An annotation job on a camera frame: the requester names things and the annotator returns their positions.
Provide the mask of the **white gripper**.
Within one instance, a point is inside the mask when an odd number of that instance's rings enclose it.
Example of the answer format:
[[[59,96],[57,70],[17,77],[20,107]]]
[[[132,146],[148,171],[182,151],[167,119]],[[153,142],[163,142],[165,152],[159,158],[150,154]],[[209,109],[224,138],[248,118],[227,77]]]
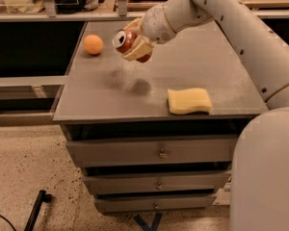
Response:
[[[144,32],[147,36],[147,38],[137,37],[131,48],[123,54],[123,58],[129,62],[148,61],[152,55],[154,42],[165,44],[176,36],[176,32],[170,26],[162,6],[152,7],[145,13],[143,18],[139,17],[132,20],[123,30],[134,33]]]

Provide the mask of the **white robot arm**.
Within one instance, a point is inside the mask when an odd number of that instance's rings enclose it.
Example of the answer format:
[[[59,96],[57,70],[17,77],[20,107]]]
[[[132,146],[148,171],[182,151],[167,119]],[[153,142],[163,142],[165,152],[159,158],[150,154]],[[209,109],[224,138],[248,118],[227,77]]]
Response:
[[[127,27],[147,44],[165,43],[208,18],[268,107],[236,143],[229,231],[289,231],[289,45],[240,0],[169,0]]]

